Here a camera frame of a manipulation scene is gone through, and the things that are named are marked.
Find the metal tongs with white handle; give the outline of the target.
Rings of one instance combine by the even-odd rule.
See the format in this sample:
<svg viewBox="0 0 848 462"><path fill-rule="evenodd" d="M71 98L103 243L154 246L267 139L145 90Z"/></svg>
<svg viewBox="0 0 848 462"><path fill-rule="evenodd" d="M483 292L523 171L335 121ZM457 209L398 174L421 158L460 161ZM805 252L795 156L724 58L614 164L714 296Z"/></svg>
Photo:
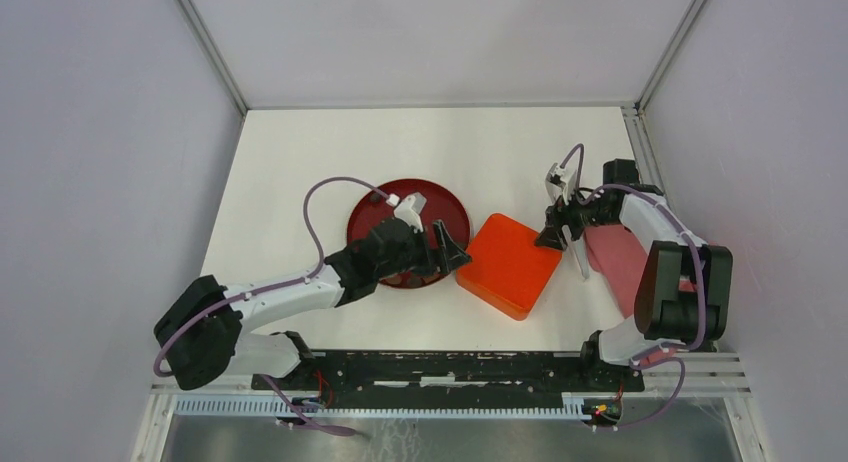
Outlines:
<svg viewBox="0 0 848 462"><path fill-rule="evenodd" d="M579 182L575 182L575 190L571 194L576 195L579 192ZM562 229L563 234L567 237L567 247L571 248L572 253L574 254L574 258L578 263L579 270L581 276L584 280L588 280L590 277L590 264L588 260L588 251L585 242L585 238L582 234L575 236L574 231L570 228Z"/></svg>

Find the round red lacquer tray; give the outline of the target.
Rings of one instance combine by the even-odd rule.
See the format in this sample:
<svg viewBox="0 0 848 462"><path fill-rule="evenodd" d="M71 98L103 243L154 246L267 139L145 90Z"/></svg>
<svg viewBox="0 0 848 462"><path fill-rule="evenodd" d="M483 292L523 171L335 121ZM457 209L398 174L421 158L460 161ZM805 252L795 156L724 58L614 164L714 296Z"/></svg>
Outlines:
<svg viewBox="0 0 848 462"><path fill-rule="evenodd" d="M396 179L380 185L379 188L401 198L420 193L426 198L426 204L421 213L422 222L430 225L435 220L442 220L453 241L462 249L468 247L473 235L471 220L464 205L447 188L435 182L417 178ZM387 205L382 197L374 192L369 193L353 208L347 224L346 241L350 243L364 238L380 221L392 215L393 208ZM420 276L406 272L383 279L381 284L396 289L417 289L435 284L442 279L444 276Z"/></svg>

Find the orange box lid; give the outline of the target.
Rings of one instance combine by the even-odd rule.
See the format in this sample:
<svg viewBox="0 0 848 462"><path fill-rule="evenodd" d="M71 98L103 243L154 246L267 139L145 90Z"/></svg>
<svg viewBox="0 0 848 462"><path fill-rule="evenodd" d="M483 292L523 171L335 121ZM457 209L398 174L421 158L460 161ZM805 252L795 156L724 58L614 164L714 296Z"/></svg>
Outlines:
<svg viewBox="0 0 848 462"><path fill-rule="evenodd" d="M467 248L472 261L457 271L458 285L511 319L525 320L562 259L558 250L537 247L536 236L504 214L489 216Z"/></svg>

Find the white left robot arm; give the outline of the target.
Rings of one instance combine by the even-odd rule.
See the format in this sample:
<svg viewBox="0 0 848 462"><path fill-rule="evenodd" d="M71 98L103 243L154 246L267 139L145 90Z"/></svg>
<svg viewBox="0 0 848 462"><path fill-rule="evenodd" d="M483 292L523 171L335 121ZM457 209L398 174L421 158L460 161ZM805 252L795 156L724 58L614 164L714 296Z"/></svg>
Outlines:
<svg viewBox="0 0 848 462"><path fill-rule="evenodd" d="M398 274L444 277L471 260L442 221L418 229L390 217L324 257L312 271L289 280L225 286L212 275L201 276L155 324L160 351L153 371L175 378L185 391L222 375L267 375L290 389L302 389L313 379L314 363L300 336L259 335L257 329L358 301Z"/></svg>

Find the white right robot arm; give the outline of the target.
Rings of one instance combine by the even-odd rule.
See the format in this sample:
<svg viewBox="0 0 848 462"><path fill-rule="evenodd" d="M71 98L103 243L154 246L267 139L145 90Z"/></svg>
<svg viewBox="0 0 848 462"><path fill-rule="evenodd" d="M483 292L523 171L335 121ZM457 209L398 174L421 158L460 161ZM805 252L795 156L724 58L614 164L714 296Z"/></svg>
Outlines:
<svg viewBox="0 0 848 462"><path fill-rule="evenodd" d="M585 236L590 227L627 229L647 257L633 314L584 344L592 354L579 360L577 374L591 390L612 383L617 366L636 367L656 352L695 350L719 339L726 328L733 264L727 248L696 236L672 213L658 187L641 182L634 161L614 159L603 169L603 184L585 192L577 171L562 163L551 166L545 176L551 204L535 240L538 247L572 252L583 277L590 274Z"/></svg>

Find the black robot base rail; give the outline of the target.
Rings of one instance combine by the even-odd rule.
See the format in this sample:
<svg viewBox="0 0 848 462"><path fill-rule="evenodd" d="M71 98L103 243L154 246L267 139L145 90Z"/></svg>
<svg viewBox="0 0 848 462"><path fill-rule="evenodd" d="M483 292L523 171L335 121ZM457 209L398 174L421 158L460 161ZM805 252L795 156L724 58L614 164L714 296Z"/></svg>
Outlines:
<svg viewBox="0 0 848 462"><path fill-rule="evenodd" d="M332 409L554 409L566 393L645 389L640 372L602 362L594 349L315 349L275 384L285 394L315 392Z"/></svg>

